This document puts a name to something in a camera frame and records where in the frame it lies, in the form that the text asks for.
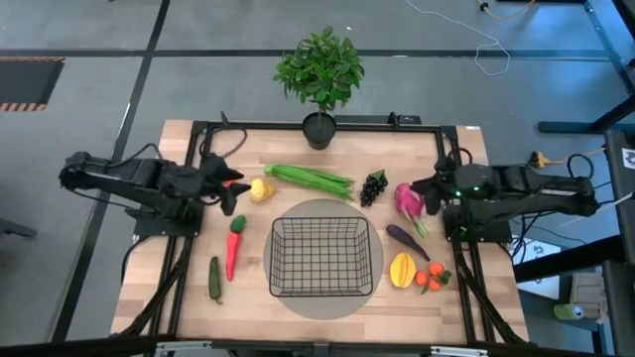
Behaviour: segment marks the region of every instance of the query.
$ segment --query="bunch of dark grapes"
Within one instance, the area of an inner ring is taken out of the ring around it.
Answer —
[[[361,200],[361,206],[370,207],[371,205],[373,205],[375,198],[377,198],[380,192],[383,192],[384,189],[386,189],[387,185],[388,185],[388,181],[386,180],[384,176],[382,176],[381,179],[377,179],[372,176],[369,176],[368,178],[366,178],[366,183],[364,184],[364,187],[361,190],[361,193],[359,194],[360,200]]]

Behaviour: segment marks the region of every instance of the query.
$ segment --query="yellow mango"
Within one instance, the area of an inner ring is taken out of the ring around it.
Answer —
[[[276,193],[276,187],[261,178],[251,180],[251,200],[263,201]]]
[[[390,280],[397,288],[407,288],[416,273],[415,261],[407,253],[399,253],[390,264]]]

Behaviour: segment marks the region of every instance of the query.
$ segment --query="purple eggplant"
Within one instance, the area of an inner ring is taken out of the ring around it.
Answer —
[[[389,224],[388,227],[386,227],[386,232],[388,232],[388,235],[399,243],[416,250],[417,253],[421,254],[424,257],[426,262],[430,261],[430,257],[428,256],[428,253],[426,253],[424,248],[417,244],[417,242],[415,242],[415,239],[410,234],[408,234],[408,232],[401,229],[401,227],[394,224]]]

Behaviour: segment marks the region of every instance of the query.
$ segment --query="white cable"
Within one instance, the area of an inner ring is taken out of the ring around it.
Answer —
[[[616,205],[618,205],[618,204],[622,203],[623,201],[625,201],[625,200],[629,199],[629,198],[630,198],[630,197],[632,197],[632,196],[633,196],[633,192],[630,192],[630,193],[628,193],[627,195],[623,196],[622,198],[620,198],[620,199],[616,200],[615,202],[611,202],[611,203],[607,203],[607,204],[602,205],[602,206],[601,206],[601,207],[600,207],[597,211],[595,211],[595,213],[599,213],[599,212],[601,212],[601,211],[603,211],[603,210],[605,210],[605,209],[608,209],[608,208],[610,208],[610,207],[614,207],[614,206],[616,206]],[[588,218],[588,217],[578,217],[578,218],[574,218],[574,219],[572,219],[572,220],[570,220],[570,221],[568,221],[568,222],[565,222],[565,223],[563,223],[563,224],[559,225],[559,226],[558,226],[558,227],[556,227],[555,229],[558,229],[558,228],[562,228],[562,227],[568,226],[568,225],[570,225],[570,224],[572,224],[572,223],[578,222],[578,221],[583,220],[583,219],[585,219],[585,218]]]
[[[463,26],[464,28],[466,28],[468,30],[471,30],[471,31],[473,31],[473,32],[475,32],[475,33],[477,33],[477,34],[479,34],[481,36],[484,36],[484,37],[488,38],[489,40],[492,40],[494,42],[493,44],[479,45],[476,48],[476,56],[474,56],[474,63],[476,63],[476,65],[478,65],[478,67],[480,68],[480,70],[483,71],[483,73],[485,73],[485,74],[487,74],[489,76],[494,76],[494,75],[502,74],[502,73],[506,72],[507,69],[509,69],[509,60],[510,60],[511,56],[509,56],[507,51],[505,51],[505,49],[503,49],[503,46],[500,44],[498,39],[496,39],[496,38],[494,38],[492,36],[489,36],[489,35],[485,35],[482,32],[474,29],[473,27],[467,26],[467,25],[465,25],[465,24],[463,24],[463,23],[461,23],[459,21],[453,20],[453,19],[451,19],[451,18],[449,18],[449,17],[447,17],[445,15],[442,15],[440,13],[436,13],[436,12],[433,12],[433,11],[423,11],[422,9],[420,9],[417,6],[413,5],[410,2],[410,0],[406,0],[406,3],[408,5],[410,5],[412,8],[414,8],[415,10],[419,11],[420,13],[422,13],[424,15],[436,15],[436,16],[439,16],[440,18],[442,18],[444,20],[450,21],[453,24],[461,25],[461,26]],[[499,47],[501,49],[501,51],[504,52],[505,55],[507,55],[507,61],[505,62],[505,69],[497,71],[497,72],[494,72],[494,73],[490,73],[487,70],[485,70],[485,68],[483,68],[482,65],[480,65],[480,63],[478,62],[478,52],[480,51],[481,48],[484,48],[484,47]]]

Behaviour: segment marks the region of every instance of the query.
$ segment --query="potted plant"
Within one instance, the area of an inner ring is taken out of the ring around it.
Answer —
[[[343,107],[350,99],[352,85],[359,88],[364,67],[350,39],[333,34],[328,26],[321,35],[298,43],[292,55],[285,55],[276,66],[274,80],[284,85],[285,97],[291,91],[301,103],[307,100],[317,105],[317,112],[309,114],[302,130],[309,145],[325,149],[335,135],[335,120],[326,111],[335,109],[337,101]]]

